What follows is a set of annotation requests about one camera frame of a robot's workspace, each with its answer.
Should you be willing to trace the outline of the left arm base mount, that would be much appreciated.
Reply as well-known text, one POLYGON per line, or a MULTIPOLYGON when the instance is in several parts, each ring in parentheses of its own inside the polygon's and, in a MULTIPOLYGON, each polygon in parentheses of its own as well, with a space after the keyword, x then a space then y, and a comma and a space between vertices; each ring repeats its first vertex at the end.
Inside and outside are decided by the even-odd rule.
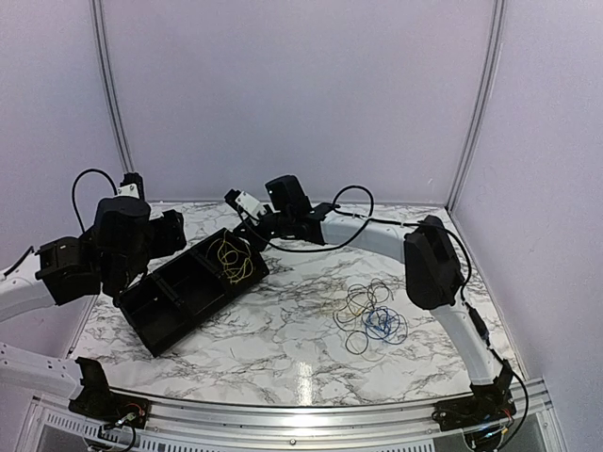
POLYGON ((69 401, 70 412, 116 425, 124 419, 134 428, 144 428, 150 410, 147 398, 116 393, 108 388, 85 387, 69 401))

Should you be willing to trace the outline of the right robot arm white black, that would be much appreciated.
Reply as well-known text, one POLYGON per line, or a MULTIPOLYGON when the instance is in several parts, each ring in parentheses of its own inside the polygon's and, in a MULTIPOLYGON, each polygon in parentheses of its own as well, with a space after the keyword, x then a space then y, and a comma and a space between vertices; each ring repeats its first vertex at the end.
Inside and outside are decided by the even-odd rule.
POLYGON ((502 402, 510 396, 513 370, 493 350, 489 331, 465 297, 471 273, 462 268, 442 220, 428 215, 415 223, 341 211, 338 200, 313 205, 294 175, 266 184, 270 202, 245 191, 224 197, 239 216, 236 234, 263 250, 274 239, 313 244, 315 252, 351 246, 403 264, 406 293, 444 328, 463 359, 475 398, 502 402))

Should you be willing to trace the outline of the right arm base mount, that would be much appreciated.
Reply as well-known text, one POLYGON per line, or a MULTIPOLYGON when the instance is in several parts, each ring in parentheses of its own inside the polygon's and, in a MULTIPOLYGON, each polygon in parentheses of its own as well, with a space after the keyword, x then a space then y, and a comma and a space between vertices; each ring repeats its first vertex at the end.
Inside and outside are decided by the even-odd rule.
POLYGON ((509 419, 517 412, 510 389, 512 380, 513 370, 504 361, 493 383, 471 384, 471 395, 436 402, 432 420, 442 431, 449 431, 509 419))

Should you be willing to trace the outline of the aluminium front frame rail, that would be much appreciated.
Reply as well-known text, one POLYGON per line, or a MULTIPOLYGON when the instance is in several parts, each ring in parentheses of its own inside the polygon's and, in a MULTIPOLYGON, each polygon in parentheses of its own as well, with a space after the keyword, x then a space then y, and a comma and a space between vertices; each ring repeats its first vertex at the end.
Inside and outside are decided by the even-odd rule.
MULTIPOLYGON (((568 451, 543 379, 525 383, 528 416, 519 426, 525 397, 515 383, 515 421, 501 451, 568 451)), ((146 425, 132 451, 470 451, 464 436, 481 429, 441 430, 436 403, 418 401, 339 407, 279 407, 180 400, 114 389, 149 403, 146 425)), ((68 411, 52 395, 34 395, 17 444, 9 451, 86 451, 101 422, 68 411)))

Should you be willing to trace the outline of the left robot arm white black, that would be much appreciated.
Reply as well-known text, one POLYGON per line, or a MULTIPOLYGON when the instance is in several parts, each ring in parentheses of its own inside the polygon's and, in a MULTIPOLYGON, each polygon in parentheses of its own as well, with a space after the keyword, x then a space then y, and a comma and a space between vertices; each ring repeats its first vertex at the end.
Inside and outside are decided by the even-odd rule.
MULTIPOLYGON (((88 296, 117 297, 151 261, 186 246, 184 217, 169 210, 152 218, 150 205, 117 196, 99 201, 93 224, 29 249, 1 273, 1 318, 9 320, 88 296)), ((103 367, 86 358, 52 358, 1 346, 1 380, 76 401, 109 391, 103 367)))

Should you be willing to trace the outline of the black compartment tray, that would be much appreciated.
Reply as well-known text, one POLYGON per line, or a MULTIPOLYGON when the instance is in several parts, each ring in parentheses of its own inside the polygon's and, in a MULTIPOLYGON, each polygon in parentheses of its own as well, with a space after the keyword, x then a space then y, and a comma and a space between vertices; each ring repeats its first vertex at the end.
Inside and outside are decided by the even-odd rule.
POLYGON ((114 301, 142 344, 158 357, 269 275, 261 254, 223 228, 146 275, 114 301), (250 256, 255 270, 236 285, 221 260, 250 256))

